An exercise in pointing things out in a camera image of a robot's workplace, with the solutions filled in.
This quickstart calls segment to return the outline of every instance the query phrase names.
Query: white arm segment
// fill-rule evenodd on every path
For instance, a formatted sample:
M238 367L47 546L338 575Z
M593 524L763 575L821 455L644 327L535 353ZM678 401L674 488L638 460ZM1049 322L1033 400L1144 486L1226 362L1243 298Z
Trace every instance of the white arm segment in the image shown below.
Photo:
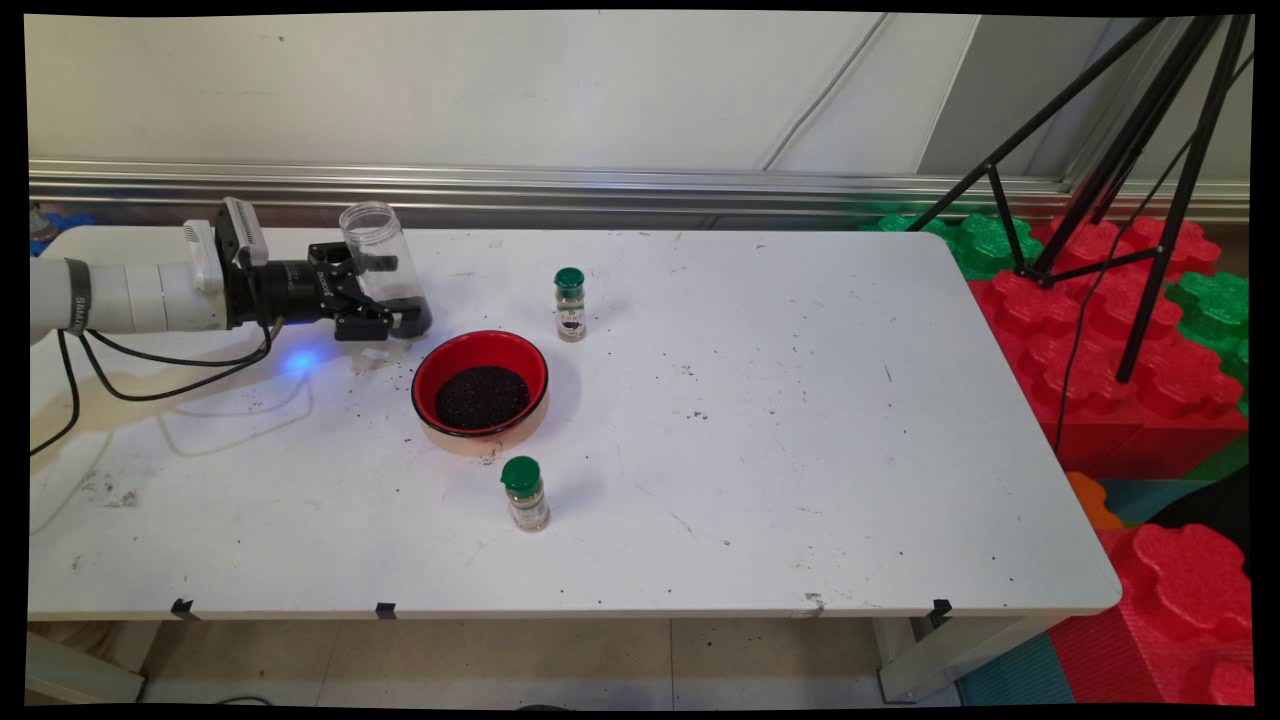
M86 328L104 333L159 333L227 328L221 268L209 223L184 227L191 263L88 265ZM70 265L31 259L31 343L52 328L73 324Z

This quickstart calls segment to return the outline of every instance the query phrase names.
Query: floor tile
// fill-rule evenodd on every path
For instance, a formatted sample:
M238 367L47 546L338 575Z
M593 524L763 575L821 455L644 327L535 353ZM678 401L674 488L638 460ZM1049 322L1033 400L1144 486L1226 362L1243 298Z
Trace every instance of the floor tile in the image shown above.
M671 710L667 620L347 623L320 705Z
M315 705L342 623L165 623L142 666L141 702L218 702L260 696Z
M676 710L882 707L869 620L672 620ZM957 706L955 685L915 703Z

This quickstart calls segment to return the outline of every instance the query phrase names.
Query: black seeds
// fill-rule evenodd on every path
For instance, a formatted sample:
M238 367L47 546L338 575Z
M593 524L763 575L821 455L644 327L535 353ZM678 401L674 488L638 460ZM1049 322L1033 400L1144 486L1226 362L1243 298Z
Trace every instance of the black seeds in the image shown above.
M435 395L435 414L440 421L460 430L500 425L527 406L525 380L495 365L467 368L449 378Z

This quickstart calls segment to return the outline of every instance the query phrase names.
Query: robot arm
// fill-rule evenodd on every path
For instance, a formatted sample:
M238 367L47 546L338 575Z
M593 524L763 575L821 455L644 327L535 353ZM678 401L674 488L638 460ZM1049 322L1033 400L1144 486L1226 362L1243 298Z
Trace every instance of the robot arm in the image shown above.
M346 243L314 245L306 260L268 260L252 205L224 200L215 225L183 227L191 263L90 265L31 259L31 343L50 329L104 333L216 331L335 320L334 337L387 340L416 310L392 311L369 299Z

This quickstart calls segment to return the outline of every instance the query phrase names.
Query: blue light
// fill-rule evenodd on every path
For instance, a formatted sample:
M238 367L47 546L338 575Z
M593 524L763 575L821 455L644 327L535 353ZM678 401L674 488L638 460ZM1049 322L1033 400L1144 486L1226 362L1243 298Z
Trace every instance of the blue light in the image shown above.
M306 373L320 360L311 350L294 350L284 360L284 372L291 375Z

